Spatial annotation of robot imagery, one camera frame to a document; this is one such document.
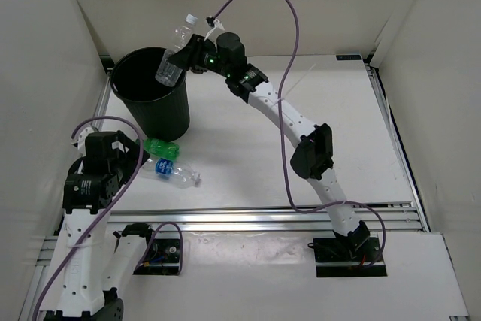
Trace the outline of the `clear unlabelled plastic bottle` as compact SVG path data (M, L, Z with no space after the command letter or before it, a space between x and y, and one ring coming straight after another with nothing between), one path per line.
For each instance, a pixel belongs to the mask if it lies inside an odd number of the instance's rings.
M174 31L171 43L165 49L162 60L156 71L155 79L163 86L174 87L182 74L182 69L171 64L168 58L182 50L192 36L198 18L187 14L183 23Z

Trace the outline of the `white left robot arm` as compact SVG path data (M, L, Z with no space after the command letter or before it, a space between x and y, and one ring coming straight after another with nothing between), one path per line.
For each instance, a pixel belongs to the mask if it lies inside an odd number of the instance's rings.
M44 318L121 320L120 292L139 261L155 257L158 244L149 225L134 223L115 234L117 245L106 261L107 223L114 198L149 154L121 131L82 131L75 144L82 156L68 170L62 201L67 256L53 273L62 288Z

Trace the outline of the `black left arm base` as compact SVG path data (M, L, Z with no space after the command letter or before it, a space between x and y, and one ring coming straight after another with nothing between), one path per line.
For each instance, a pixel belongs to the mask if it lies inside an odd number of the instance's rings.
M180 255L179 238L157 238L134 275L177 276Z

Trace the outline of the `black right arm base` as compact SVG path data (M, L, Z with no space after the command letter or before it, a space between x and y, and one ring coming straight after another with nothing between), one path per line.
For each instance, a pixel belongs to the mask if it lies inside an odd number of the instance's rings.
M378 237L370 237L351 256L336 238L314 238L307 246L314 253L317 278L387 277Z

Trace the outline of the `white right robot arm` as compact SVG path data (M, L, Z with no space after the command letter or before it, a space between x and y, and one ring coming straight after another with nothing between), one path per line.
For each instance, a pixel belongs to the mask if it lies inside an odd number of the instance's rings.
M193 35L185 47L168 57L168 62L184 71L212 71L223 76L234 95L282 129L283 141L290 141L294 148L291 169L313 187L327 207L338 253L349 261L363 254L370 232L337 180L330 126L315 124L281 100L268 77L248 62L238 35L226 32L216 41Z

